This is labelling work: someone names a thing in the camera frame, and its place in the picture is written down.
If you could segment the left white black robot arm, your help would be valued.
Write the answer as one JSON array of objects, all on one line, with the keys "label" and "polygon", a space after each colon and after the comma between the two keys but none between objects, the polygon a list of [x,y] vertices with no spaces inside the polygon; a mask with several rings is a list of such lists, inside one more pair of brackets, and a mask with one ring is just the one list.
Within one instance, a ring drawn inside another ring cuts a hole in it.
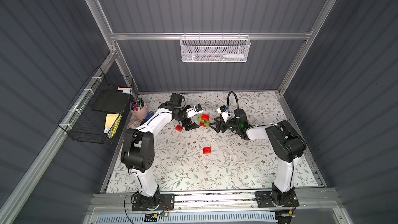
[{"label": "left white black robot arm", "polygon": [[203,113],[201,104],[181,107],[184,100],[181,94],[172,93],[171,98],[161,104],[152,117],[135,129],[127,129],[123,135],[121,163],[135,177],[138,190],[134,196],[137,203],[145,208],[155,209],[160,204],[160,186],[152,172],[154,138],[172,120],[179,121],[186,131],[199,127],[191,117]]}]

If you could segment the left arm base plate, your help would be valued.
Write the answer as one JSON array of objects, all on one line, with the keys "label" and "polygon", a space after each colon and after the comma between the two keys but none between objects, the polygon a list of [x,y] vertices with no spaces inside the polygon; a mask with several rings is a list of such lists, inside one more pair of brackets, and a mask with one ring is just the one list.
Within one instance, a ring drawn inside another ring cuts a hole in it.
[{"label": "left arm base plate", "polygon": [[153,197],[145,197],[138,194],[133,197],[132,211],[170,211],[174,209],[174,194],[155,194]]}]

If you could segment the red lego brick long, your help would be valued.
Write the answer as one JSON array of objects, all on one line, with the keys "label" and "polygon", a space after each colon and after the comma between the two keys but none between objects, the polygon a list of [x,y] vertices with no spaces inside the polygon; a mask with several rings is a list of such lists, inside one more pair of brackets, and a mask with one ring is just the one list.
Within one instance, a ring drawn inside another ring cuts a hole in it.
[{"label": "red lego brick long", "polygon": [[209,115],[205,115],[203,114],[200,118],[200,121],[209,121],[210,120],[210,116]]}]

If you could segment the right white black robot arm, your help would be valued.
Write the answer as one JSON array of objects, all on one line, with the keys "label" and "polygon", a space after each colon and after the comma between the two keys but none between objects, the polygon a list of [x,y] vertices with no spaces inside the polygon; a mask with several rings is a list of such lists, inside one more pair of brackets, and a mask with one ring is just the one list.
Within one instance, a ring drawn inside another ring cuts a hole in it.
[{"label": "right white black robot arm", "polygon": [[299,205],[295,194],[294,174],[297,163],[307,145],[296,129],[286,120],[277,124],[250,125],[243,109],[236,109],[233,116],[226,110],[219,112],[214,122],[209,124],[217,133],[230,130],[244,140],[263,140],[268,138],[275,155],[278,168],[270,198],[276,207]]}]

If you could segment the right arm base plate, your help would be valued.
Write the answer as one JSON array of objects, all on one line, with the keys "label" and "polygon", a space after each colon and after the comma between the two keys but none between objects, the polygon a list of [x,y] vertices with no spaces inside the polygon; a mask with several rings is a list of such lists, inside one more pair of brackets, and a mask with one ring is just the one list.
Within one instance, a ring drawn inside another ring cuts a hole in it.
[{"label": "right arm base plate", "polygon": [[259,208],[266,207],[290,207],[296,208],[300,206],[298,198],[294,190],[287,192],[278,191],[256,191],[255,200]]}]

